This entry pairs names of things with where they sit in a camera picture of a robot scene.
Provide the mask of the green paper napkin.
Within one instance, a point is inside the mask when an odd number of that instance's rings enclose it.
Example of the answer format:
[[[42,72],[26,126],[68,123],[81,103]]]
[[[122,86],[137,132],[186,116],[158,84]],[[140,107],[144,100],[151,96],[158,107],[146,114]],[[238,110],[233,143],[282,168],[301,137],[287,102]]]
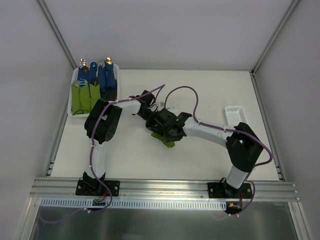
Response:
[[[167,148],[173,148],[176,145],[174,141],[166,141],[165,137],[158,133],[152,132],[151,136],[161,141]]]

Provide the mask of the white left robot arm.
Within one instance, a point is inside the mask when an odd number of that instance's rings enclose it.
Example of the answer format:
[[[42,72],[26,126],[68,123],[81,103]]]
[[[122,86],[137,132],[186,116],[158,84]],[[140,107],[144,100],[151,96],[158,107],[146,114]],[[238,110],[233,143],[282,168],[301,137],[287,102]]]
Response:
[[[120,181],[106,180],[107,143],[114,137],[121,115],[149,114],[156,97],[150,91],[127,99],[107,101],[99,99],[84,123],[90,140],[88,167],[77,182],[77,196],[117,197]]]

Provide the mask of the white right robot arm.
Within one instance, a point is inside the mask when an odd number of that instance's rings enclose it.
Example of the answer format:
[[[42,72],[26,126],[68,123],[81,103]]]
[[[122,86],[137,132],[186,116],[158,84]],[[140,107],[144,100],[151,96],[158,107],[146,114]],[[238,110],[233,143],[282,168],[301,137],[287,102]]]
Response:
[[[234,127],[215,126],[196,119],[190,113],[175,115],[167,109],[159,111],[155,121],[169,142],[195,137],[224,147],[232,166],[225,182],[216,186],[213,192],[219,197],[240,197],[242,185],[263,151],[260,140],[246,123],[241,122]]]

